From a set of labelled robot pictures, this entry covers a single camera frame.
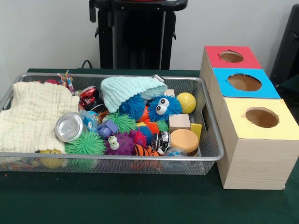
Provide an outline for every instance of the tennis ball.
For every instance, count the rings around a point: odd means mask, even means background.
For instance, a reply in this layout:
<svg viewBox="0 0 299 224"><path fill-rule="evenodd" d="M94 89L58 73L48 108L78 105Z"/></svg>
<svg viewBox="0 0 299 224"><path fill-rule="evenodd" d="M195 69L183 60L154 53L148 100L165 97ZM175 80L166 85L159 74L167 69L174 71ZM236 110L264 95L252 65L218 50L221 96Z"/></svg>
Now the tennis ball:
<svg viewBox="0 0 299 224"><path fill-rule="evenodd" d="M182 105L183 113L192 113L195 110L196 99L192 94L188 92L182 92L178 94L177 99Z"/></svg>

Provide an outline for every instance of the yellow ball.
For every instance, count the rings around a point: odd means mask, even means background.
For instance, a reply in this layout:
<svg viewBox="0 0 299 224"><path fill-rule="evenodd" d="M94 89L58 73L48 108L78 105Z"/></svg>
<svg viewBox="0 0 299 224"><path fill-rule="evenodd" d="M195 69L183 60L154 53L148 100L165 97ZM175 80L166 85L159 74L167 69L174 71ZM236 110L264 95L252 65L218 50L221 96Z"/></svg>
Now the yellow ball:
<svg viewBox="0 0 299 224"><path fill-rule="evenodd" d="M59 150L44 150L40 151L40 153L49 153L49 154L61 154ZM59 158L39 158L41 164L43 164L45 167L50 169L56 169L61 167L63 159Z"/></svg>
<svg viewBox="0 0 299 224"><path fill-rule="evenodd" d="M188 92L182 92L178 94L177 99L182 105L183 113L192 113L195 110L196 99L192 94Z"/></svg>

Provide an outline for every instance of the mint green knit hat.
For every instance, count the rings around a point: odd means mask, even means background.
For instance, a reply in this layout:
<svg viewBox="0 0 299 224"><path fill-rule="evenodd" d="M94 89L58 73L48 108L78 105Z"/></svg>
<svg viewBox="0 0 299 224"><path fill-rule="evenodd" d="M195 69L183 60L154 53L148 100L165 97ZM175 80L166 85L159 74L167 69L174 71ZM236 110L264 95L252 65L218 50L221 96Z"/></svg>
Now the mint green knit hat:
<svg viewBox="0 0 299 224"><path fill-rule="evenodd" d="M111 77L102 81L100 89L105 106L110 113L114 113L123 102L136 94L146 100L161 96L167 85L151 77Z"/></svg>

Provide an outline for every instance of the white blanket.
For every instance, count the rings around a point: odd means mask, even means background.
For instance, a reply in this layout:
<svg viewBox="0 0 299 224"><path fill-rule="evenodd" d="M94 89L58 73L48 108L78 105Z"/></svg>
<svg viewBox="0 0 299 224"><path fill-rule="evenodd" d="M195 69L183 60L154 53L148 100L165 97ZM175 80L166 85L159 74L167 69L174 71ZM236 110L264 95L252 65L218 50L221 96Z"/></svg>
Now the white blanket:
<svg viewBox="0 0 299 224"><path fill-rule="evenodd" d="M61 85L19 82L13 85L11 108L0 113L0 152L34 153L57 149L56 121L65 113L77 112L79 97Z"/></svg>

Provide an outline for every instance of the white wall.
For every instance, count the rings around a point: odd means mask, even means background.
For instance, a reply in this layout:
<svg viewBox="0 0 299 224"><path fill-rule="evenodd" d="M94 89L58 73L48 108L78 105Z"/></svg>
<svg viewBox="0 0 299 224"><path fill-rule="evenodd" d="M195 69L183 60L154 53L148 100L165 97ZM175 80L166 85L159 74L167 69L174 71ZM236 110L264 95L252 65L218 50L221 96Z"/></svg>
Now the white wall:
<svg viewBox="0 0 299 224"><path fill-rule="evenodd" d="M200 69L204 45L248 45L270 74L298 0L189 0L177 12L171 69ZM87 0L0 0L0 98L28 68L100 66Z"/></svg>
<svg viewBox="0 0 299 224"><path fill-rule="evenodd" d="M0 0L0 66L11 82L28 68L99 67L96 28L87 0Z"/></svg>
<svg viewBox="0 0 299 224"><path fill-rule="evenodd" d="M250 46L270 75L285 26L298 0L189 0L177 12L171 69L197 70L204 45Z"/></svg>

